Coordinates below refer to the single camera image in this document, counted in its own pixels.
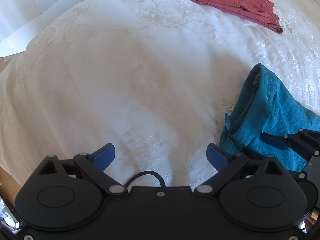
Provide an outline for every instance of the bed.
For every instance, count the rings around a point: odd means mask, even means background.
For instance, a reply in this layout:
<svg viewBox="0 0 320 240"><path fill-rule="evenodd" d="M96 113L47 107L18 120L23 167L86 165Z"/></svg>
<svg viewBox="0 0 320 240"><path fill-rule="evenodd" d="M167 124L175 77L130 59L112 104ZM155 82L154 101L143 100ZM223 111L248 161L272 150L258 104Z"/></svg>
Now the bed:
<svg viewBox="0 0 320 240"><path fill-rule="evenodd" d="M105 172L120 183L153 170L195 187L216 173L206 147L259 62L319 114L317 0L271 1L283 34L190 0L78 3L0 62L0 165L23 184L48 154L113 143Z"/></svg>

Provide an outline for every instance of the screw head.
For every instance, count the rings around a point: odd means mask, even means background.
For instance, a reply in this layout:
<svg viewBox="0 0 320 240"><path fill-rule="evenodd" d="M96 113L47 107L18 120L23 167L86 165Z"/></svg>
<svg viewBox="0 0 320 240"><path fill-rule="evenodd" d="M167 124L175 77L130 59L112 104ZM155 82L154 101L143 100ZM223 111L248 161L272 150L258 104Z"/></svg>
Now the screw head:
<svg viewBox="0 0 320 240"><path fill-rule="evenodd" d="M299 240L299 238L297 236L290 236L288 240Z"/></svg>
<svg viewBox="0 0 320 240"><path fill-rule="evenodd" d="M109 191L114 194L120 194L120 193L124 192L124 190L125 190L125 187L122 185L112 185L109 188Z"/></svg>
<svg viewBox="0 0 320 240"><path fill-rule="evenodd" d="M165 195L165 193L162 192L162 191L157 192L157 196L158 196L158 197L163 197L164 195Z"/></svg>
<svg viewBox="0 0 320 240"><path fill-rule="evenodd" d="M34 240L34 238L31 235L25 235L23 240Z"/></svg>
<svg viewBox="0 0 320 240"><path fill-rule="evenodd" d="M213 188L209 185L200 185L199 187L197 187L197 191L199 193L210 193L211 191L213 191Z"/></svg>

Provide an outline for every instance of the blue cloth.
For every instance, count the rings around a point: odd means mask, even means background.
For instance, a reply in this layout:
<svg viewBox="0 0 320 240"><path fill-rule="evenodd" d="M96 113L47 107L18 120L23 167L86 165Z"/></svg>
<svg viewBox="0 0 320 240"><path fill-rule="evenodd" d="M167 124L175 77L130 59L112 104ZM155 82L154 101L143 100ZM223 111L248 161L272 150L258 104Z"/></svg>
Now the blue cloth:
<svg viewBox="0 0 320 240"><path fill-rule="evenodd" d="M273 154L292 171L301 171L307 162L293 150L282 151L263 143L260 134L283 136L296 133L299 128L320 131L320 117L299 104L261 63L251 70L225 121L219 145L222 149L233 154L249 147L262 155Z"/></svg>

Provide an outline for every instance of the red cloth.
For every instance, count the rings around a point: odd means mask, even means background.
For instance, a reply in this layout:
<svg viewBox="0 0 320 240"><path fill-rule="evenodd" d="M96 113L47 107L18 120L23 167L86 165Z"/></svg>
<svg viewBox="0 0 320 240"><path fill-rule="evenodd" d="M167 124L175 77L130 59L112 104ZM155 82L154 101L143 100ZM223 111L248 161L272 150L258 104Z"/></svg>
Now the red cloth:
<svg viewBox="0 0 320 240"><path fill-rule="evenodd" d="M272 12L273 2L269 0L191 0L199 4L210 5L221 11L237 15L256 22L276 33L283 30L278 15Z"/></svg>

